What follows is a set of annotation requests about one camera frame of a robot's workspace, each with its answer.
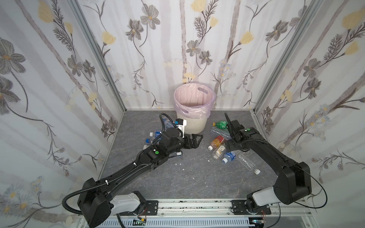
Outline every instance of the trash bin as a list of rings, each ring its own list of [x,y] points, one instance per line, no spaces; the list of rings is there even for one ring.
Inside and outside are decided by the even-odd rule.
[[[207,123],[215,102],[214,91],[200,83],[179,86],[174,92],[174,107],[177,118],[187,120],[185,133],[200,133]]]

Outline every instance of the floral wallpaper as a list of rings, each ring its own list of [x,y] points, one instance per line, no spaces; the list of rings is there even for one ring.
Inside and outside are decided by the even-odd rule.
[[[215,108],[253,108],[308,0],[78,0],[127,108],[173,108],[200,82]]]
[[[306,162],[326,189],[328,204],[312,209],[322,228],[364,223],[362,209],[352,210],[365,203],[364,50],[364,2],[324,1],[256,110],[271,143]],[[323,190],[312,187],[307,204],[323,205]]]
[[[66,1],[0,3],[3,227],[78,225],[61,201],[98,178],[122,116],[96,63]]]

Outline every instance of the gray marble surface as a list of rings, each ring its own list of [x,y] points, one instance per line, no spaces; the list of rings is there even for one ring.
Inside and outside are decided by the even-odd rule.
[[[173,120],[175,111],[164,111]],[[116,135],[102,177],[111,175],[135,159],[150,138],[149,132],[160,130],[160,111],[127,111]],[[231,120],[245,127],[254,126],[249,111],[227,111]],[[223,164],[212,157],[207,147],[215,136],[210,134],[214,121],[224,120],[224,111],[212,111],[197,149],[183,149],[183,156],[169,159],[154,171],[136,179],[118,194],[138,190],[145,198],[245,198],[247,194],[272,186],[274,171],[255,152],[247,156],[261,170],[259,175],[245,169],[239,162]]]

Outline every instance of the green bottle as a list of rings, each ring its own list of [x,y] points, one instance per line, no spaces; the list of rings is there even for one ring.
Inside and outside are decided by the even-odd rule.
[[[213,122],[213,126],[220,129],[227,129],[227,121],[221,120],[218,122]]]

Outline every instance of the orange bottle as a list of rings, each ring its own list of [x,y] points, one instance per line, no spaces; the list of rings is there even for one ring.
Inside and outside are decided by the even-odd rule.
[[[218,135],[218,137],[216,137],[211,143],[210,146],[208,146],[208,150],[213,150],[215,148],[217,148],[219,145],[221,145],[224,141],[223,136]]]

